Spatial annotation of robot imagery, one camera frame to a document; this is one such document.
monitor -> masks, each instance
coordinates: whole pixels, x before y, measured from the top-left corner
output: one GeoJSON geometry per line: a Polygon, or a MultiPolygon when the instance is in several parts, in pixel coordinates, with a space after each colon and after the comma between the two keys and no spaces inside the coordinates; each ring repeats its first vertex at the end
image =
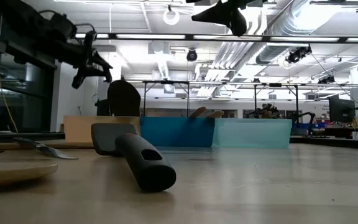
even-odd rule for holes
{"type": "Polygon", "coordinates": [[[354,101],[342,100],[339,97],[329,98],[329,118],[331,122],[351,123],[355,116],[354,101]]]}

ceiling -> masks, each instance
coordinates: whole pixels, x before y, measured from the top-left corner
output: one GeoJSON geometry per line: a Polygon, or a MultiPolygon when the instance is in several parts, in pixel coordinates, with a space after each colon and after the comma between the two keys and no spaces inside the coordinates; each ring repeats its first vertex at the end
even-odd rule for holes
{"type": "MultiPolygon", "coordinates": [[[[83,2],[55,2],[54,0],[23,0],[37,10],[52,9],[65,13],[74,23],[91,23],[99,32],[127,32],[127,33],[166,33],[166,34],[226,34],[225,27],[215,24],[193,22],[190,14],[201,12],[205,7],[201,6],[178,6],[180,13],[179,22],[168,25],[163,20],[163,13],[166,5],[151,6],[128,5],[128,4],[84,4],[83,2]]],[[[290,0],[276,0],[277,5],[266,9],[267,22],[282,11],[290,0]]],[[[315,30],[312,35],[358,35],[358,13],[354,7],[341,9],[332,16],[327,23],[315,30]]],[[[87,27],[81,27],[80,32],[87,31],[87,27]]],[[[136,74],[151,74],[158,70],[156,61],[149,55],[149,43],[151,41],[98,41],[95,44],[111,44],[117,47],[118,53],[125,61],[122,72],[126,77],[136,74]]],[[[198,53],[198,60],[201,62],[214,60],[221,48],[222,42],[168,42],[170,53],[175,56],[167,57],[167,65],[170,70],[195,71],[197,62],[187,62],[186,55],[189,48],[195,48],[198,53]]],[[[354,60],[358,62],[358,45],[350,44],[311,44],[312,56],[307,56],[299,64],[288,64],[279,58],[274,66],[268,66],[262,70],[263,82],[287,81],[286,78],[301,82],[311,76],[319,74],[324,70],[339,67],[336,76],[346,81],[349,76],[348,68],[355,63],[347,63],[354,60]]]]}

table surface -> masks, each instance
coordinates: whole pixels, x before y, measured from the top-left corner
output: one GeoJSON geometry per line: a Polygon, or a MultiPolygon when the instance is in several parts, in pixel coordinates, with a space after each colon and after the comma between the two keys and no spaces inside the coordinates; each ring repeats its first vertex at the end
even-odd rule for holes
{"type": "Polygon", "coordinates": [[[55,161],[47,178],[0,188],[1,223],[358,223],[358,150],[161,149],[177,171],[142,193],[123,158],[65,150],[77,161],[6,151],[0,162],[55,161]]]}

blue plastic bin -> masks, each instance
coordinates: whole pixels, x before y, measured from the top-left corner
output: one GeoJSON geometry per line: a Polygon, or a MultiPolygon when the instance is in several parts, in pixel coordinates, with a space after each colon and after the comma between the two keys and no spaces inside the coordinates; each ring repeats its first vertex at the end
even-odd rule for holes
{"type": "Polygon", "coordinates": [[[290,119],[217,119],[213,145],[217,147],[288,148],[290,119]]]}
{"type": "Polygon", "coordinates": [[[215,119],[140,118],[142,137],[154,146],[211,147],[215,119]]]}

teal plastic bin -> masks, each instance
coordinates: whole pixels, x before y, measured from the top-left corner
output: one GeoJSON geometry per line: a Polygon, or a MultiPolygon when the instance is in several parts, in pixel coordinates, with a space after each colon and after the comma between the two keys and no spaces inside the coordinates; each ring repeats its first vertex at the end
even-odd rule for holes
{"type": "Polygon", "coordinates": [[[217,119],[213,146],[286,149],[291,126],[290,119],[217,119]]]}

